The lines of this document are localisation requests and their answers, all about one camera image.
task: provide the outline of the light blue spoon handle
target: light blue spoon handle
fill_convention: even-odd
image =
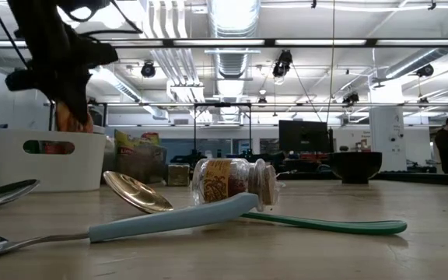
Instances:
[[[256,194],[241,193],[222,201],[91,226],[91,243],[115,238],[186,229],[237,219],[257,207]]]

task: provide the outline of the desk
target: desk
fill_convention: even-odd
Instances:
[[[448,186],[287,181],[274,211],[314,219],[403,219],[399,236],[326,233],[241,219],[90,245],[46,243],[0,257],[0,279],[448,279]],[[176,207],[185,187],[158,191]],[[30,194],[0,208],[0,235],[74,233],[138,215],[112,191]]]

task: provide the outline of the spoon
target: spoon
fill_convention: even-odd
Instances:
[[[16,200],[39,186],[38,180],[23,180],[0,187],[0,205]]]
[[[137,209],[153,213],[172,211],[172,205],[153,189],[136,179],[124,174],[106,171],[103,178],[115,193],[133,205]],[[258,219],[269,222],[279,222],[287,225],[298,226],[306,229],[319,229],[336,233],[352,233],[366,235],[390,235],[397,234],[407,229],[407,223],[403,221],[377,221],[377,222],[332,222],[318,219],[303,219],[281,215],[263,213],[245,213],[241,217]]]
[[[215,203],[199,205],[152,215],[123,219],[103,225],[91,226],[87,233],[42,236],[20,242],[0,237],[0,255],[37,243],[80,240],[89,238],[91,243],[146,233],[186,229],[226,222],[240,217],[258,204],[256,194],[242,193]]]

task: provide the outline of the jar label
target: jar label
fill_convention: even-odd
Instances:
[[[203,178],[205,202],[221,201],[228,198],[230,160],[209,160]]]

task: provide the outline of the black bowl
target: black bowl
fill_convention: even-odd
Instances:
[[[334,152],[330,166],[344,184],[367,184],[380,171],[381,152]]]

